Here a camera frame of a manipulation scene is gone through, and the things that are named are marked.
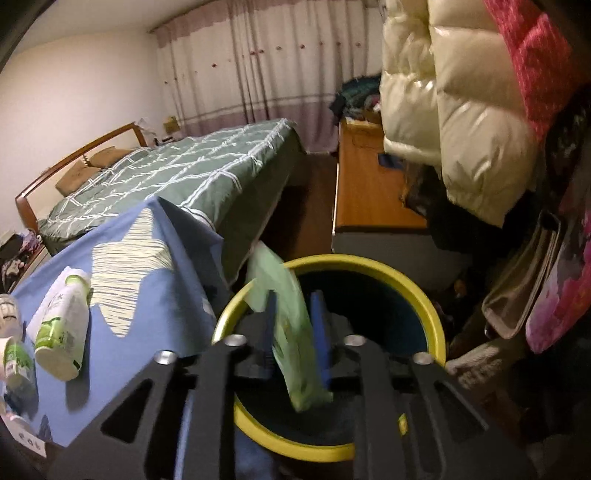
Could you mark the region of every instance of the trash can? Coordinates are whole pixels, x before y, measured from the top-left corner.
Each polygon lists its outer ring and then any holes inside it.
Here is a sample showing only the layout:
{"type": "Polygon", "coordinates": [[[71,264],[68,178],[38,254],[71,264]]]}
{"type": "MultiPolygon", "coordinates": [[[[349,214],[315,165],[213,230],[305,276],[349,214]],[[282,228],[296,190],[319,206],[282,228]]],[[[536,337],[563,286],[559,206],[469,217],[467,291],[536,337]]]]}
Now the trash can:
{"type": "MultiPolygon", "coordinates": [[[[355,333],[389,353],[429,351],[445,363],[445,338],[435,308],[400,272],[367,258],[336,254],[299,258],[285,266],[296,274],[307,301],[312,291],[321,290],[328,310],[347,317],[355,333]]],[[[214,342],[235,330],[248,310],[250,288],[246,285],[226,306],[214,342]]],[[[237,390],[234,414],[247,436],[280,455],[306,462],[353,458],[353,398],[335,394],[330,404],[296,413],[278,372],[261,390],[237,390]]]]}

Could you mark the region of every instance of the handbag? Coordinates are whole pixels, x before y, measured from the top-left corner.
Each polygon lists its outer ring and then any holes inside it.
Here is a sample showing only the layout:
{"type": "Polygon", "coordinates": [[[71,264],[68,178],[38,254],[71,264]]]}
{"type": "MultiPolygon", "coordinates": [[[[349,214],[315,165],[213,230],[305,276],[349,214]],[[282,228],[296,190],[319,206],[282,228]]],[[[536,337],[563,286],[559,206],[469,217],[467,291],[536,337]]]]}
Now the handbag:
{"type": "Polygon", "coordinates": [[[513,338],[530,315],[556,261],[562,230],[560,219],[542,210],[531,238],[509,258],[482,302],[483,315],[500,337],[513,338]]]}

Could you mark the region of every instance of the floor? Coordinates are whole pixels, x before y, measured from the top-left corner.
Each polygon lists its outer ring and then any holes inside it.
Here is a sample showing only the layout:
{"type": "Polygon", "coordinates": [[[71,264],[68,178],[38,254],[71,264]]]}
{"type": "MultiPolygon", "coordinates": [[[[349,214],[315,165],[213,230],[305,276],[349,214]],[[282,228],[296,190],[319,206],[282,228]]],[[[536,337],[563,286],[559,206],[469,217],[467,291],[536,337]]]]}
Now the floor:
{"type": "Polygon", "coordinates": [[[303,185],[283,191],[261,236],[283,260],[331,253],[336,164],[328,154],[307,155],[300,175],[303,185]]]}

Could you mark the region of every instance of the white puffer jacket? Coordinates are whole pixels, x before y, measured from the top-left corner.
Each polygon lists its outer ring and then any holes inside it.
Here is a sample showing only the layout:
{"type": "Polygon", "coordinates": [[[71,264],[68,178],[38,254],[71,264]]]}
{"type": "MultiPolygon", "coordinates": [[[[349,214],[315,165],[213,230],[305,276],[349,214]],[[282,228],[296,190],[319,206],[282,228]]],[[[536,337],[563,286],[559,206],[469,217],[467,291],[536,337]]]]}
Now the white puffer jacket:
{"type": "Polygon", "coordinates": [[[503,38],[482,0],[387,0],[384,148],[440,168],[449,200],[496,226],[537,154],[503,38]]]}

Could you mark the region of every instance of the pillow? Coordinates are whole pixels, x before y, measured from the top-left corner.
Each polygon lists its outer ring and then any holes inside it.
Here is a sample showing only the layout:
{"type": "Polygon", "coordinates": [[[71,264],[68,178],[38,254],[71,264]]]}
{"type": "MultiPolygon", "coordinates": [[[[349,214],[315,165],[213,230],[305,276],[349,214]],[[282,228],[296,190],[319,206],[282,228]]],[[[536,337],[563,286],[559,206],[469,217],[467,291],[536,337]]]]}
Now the pillow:
{"type": "Polygon", "coordinates": [[[82,184],[100,172],[100,168],[87,167],[82,160],[74,163],[74,166],[68,170],[65,175],[56,183],[56,189],[64,197],[74,193],[82,184]]]}
{"type": "Polygon", "coordinates": [[[113,163],[121,160],[124,156],[132,152],[133,150],[108,147],[92,155],[88,163],[92,167],[109,168],[113,163]]]}

